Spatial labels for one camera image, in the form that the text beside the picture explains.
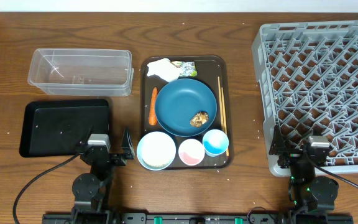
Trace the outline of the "dark brown serving tray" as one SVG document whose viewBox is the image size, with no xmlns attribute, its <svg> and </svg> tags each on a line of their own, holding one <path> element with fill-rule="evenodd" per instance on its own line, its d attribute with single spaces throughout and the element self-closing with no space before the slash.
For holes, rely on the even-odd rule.
<svg viewBox="0 0 358 224">
<path fill-rule="evenodd" d="M 150 66 L 192 63 L 168 82 Z M 225 61 L 217 55 L 148 58 L 140 69 L 139 162 L 148 170 L 223 169 L 234 158 Z"/>
</svg>

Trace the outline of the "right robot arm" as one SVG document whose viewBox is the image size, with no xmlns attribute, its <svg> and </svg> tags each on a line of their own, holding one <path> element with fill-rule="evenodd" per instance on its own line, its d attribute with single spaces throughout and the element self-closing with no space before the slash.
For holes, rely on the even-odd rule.
<svg viewBox="0 0 358 224">
<path fill-rule="evenodd" d="M 269 154 L 278 156 L 277 164 L 290 170 L 288 196 L 295 207 L 288 211 L 287 222 L 311 219 L 326 222 L 327 212 L 334 210 L 339 184 L 325 176 L 317 176 L 315 169 L 326 162 L 330 144 L 324 136 L 309 136 L 301 148 L 285 144 L 279 125 L 275 125 Z"/>
</svg>

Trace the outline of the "white tissue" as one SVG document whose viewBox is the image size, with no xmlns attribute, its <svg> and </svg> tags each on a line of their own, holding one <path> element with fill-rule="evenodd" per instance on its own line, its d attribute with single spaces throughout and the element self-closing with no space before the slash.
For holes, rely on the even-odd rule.
<svg viewBox="0 0 358 224">
<path fill-rule="evenodd" d="M 163 58 L 147 64 L 147 76 L 156 75 L 166 82 L 177 80 L 181 74 L 181 69 L 176 67 L 167 58 Z"/>
</svg>

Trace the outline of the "black plastic bin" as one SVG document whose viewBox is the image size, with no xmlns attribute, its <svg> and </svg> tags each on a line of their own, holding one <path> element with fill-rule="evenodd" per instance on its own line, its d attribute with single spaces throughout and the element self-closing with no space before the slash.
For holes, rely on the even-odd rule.
<svg viewBox="0 0 358 224">
<path fill-rule="evenodd" d="M 73 155 L 90 134 L 109 132 L 109 116 L 109 103 L 104 99 L 33 101 L 25 107 L 19 154 Z"/>
</svg>

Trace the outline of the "light blue cup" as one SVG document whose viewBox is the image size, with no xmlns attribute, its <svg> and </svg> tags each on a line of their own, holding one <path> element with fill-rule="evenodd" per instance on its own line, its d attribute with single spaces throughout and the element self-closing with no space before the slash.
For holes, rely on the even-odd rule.
<svg viewBox="0 0 358 224">
<path fill-rule="evenodd" d="M 209 157 L 217 157 L 227 151 L 229 138 L 225 132 L 212 129 L 204 134 L 202 143 Z"/>
</svg>

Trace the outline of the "green foil snack wrapper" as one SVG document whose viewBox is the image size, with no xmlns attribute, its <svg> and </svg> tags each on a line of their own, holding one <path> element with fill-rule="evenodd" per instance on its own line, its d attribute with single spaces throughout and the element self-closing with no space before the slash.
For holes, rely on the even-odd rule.
<svg viewBox="0 0 358 224">
<path fill-rule="evenodd" d="M 198 74 L 195 62 L 172 61 L 172 64 L 180 69 L 181 77 L 195 77 Z"/>
</svg>

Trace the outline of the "grey dishwasher rack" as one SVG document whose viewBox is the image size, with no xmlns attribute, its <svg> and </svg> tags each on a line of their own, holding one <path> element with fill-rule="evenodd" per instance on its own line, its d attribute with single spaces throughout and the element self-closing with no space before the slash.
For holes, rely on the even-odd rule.
<svg viewBox="0 0 358 224">
<path fill-rule="evenodd" d="M 319 133 L 331 148 L 324 168 L 357 174 L 358 20 L 264 24 L 252 56 L 265 145 L 276 126 L 294 149 Z"/>
</svg>

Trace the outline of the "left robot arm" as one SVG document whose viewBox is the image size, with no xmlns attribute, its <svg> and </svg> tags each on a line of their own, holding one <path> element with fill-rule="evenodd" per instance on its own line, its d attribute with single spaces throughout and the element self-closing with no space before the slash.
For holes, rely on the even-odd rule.
<svg viewBox="0 0 358 224">
<path fill-rule="evenodd" d="M 114 210 L 109 207 L 109 192 L 114 177 L 114 168 L 125 166 L 134 159 L 134 148 L 129 130 L 124 130 L 121 153 L 111 153 L 108 134 L 88 133 L 76 149 L 80 159 L 91 166 L 88 173 L 79 175 L 73 182 L 75 196 L 74 223 L 113 223 Z"/>
</svg>

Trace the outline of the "orange carrot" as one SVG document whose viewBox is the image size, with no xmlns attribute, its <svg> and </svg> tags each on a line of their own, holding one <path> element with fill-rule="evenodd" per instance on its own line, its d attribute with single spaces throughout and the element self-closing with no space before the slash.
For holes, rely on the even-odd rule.
<svg viewBox="0 0 358 224">
<path fill-rule="evenodd" d="M 155 103 L 157 100 L 157 96 L 158 96 L 158 89 L 157 89 L 157 87 L 154 87 L 154 89 L 152 90 L 152 96 L 151 96 L 151 100 L 150 100 L 150 111 L 149 111 L 149 124 L 151 126 L 154 126 L 157 124 L 157 117 L 155 114 Z"/>
</svg>

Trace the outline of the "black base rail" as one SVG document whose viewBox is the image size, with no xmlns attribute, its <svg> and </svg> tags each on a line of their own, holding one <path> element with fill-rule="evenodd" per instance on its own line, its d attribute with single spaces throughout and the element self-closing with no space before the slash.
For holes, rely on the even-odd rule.
<svg viewBox="0 0 358 224">
<path fill-rule="evenodd" d="M 168 215 L 145 213 L 76 213 L 76 214 L 45 214 L 42 224 L 71 224 L 71 223 L 113 223 L 113 224 L 264 224 L 264 223 L 327 223 L 352 224 L 349 215 L 298 215 L 290 219 L 283 214 L 268 214 L 253 211 L 247 215 Z"/>
</svg>

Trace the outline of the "clear plastic bin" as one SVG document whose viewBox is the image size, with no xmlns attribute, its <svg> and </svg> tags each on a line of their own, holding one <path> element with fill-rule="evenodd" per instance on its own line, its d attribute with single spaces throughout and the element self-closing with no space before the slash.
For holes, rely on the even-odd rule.
<svg viewBox="0 0 358 224">
<path fill-rule="evenodd" d="M 129 96 L 133 74 L 128 50 L 37 49 L 27 81 L 48 95 Z"/>
</svg>

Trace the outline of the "brown food scrap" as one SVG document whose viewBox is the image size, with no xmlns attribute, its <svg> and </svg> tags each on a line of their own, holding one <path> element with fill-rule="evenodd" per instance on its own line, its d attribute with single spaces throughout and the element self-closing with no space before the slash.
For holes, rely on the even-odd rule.
<svg viewBox="0 0 358 224">
<path fill-rule="evenodd" d="M 206 124 L 209 121 L 209 115 L 205 111 L 199 111 L 192 117 L 190 124 L 193 127 L 200 128 L 202 125 Z"/>
</svg>

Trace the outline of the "pink cup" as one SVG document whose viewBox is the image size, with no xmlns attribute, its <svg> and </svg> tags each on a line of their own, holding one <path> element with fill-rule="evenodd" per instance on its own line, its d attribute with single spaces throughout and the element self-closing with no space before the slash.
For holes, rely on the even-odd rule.
<svg viewBox="0 0 358 224">
<path fill-rule="evenodd" d="M 180 144 L 178 155 L 184 164 L 188 166 L 198 165 L 205 156 L 204 146 L 196 139 L 187 139 Z"/>
</svg>

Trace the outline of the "light blue rice bowl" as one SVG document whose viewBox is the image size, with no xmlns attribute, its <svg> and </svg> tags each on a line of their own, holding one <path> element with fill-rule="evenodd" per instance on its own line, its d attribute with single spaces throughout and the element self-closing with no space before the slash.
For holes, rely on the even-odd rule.
<svg viewBox="0 0 358 224">
<path fill-rule="evenodd" d="M 137 158 L 140 164 L 152 171 L 167 168 L 174 160 L 177 147 L 166 133 L 154 131 L 141 138 L 137 145 Z"/>
</svg>

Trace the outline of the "blue plate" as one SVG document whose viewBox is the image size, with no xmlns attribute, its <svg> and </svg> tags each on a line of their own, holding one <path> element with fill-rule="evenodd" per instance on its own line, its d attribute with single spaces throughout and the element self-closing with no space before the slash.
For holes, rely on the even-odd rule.
<svg viewBox="0 0 358 224">
<path fill-rule="evenodd" d="M 182 78 L 165 85 L 155 102 L 155 114 L 161 127 L 179 137 L 192 137 L 207 130 L 218 110 L 213 91 L 203 82 Z M 208 121 L 200 127 L 190 124 L 199 113 L 208 114 Z"/>
</svg>

